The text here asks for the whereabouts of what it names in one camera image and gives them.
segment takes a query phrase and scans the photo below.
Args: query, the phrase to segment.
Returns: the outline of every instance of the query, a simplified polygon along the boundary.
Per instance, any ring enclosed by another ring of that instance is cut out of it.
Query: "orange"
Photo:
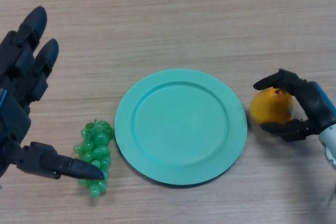
[[[284,124],[294,116],[294,100],[289,93],[279,89],[262,90],[253,98],[249,112],[257,124]]]

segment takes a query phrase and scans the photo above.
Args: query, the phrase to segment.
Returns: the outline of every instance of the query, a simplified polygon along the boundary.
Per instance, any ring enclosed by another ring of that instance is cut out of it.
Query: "robotic hand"
[[[36,58],[33,52],[47,25],[43,7],[35,8],[0,44],[0,177],[10,164],[26,173],[59,179],[61,175],[103,180],[103,172],[82,160],[57,154],[51,145],[20,144],[30,128],[30,108],[39,101],[58,56],[58,43],[51,39]]]
[[[265,123],[261,128],[285,141],[304,140],[319,135],[327,161],[336,169],[336,108],[314,81],[300,79],[295,73],[280,69],[254,84],[257,90],[278,88],[294,96],[306,113],[307,120],[293,119],[286,124]]]

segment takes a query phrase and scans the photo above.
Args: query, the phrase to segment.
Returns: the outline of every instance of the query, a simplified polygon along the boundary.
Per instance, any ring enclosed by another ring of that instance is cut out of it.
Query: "plastic grapes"
[[[90,122],[80,132],[83,141],[74,146],[73,152],[79,159],[100,168],[105,176],[104,181],[78,179],[78,185],[88,188],[91,198],[98,198],[107,190],[108,169],[111,166],[109,142],[114,139],[114,131],[106,121]]]

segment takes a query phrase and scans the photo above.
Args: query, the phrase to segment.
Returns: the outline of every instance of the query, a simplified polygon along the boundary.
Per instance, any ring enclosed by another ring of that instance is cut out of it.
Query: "wood grain surface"
[[[37,5],[48,13],[41,45],[60,53],[24,144],[71,155],[95,118],[114,121],[135,82],[167,68],[208,72],[248,108],[255,81],[287,68],[336,102],[336,0],[0,0],[0,36]],[[0,223],[335,223],[335,171],[317,137],[295,144],[249,132],[237,163],[195,188],[165,188],[136,174],[115,144],[108,192],[92,202],[76,181],[0,179]]]

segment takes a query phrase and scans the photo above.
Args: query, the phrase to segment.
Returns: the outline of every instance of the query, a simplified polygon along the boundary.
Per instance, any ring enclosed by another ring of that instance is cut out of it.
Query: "plate center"
[[[188,82],[170,82],[151,90],[137,105],[132,120],[139,148],[167,165],[205,159],[226,140],[227,129],[220,101]]]

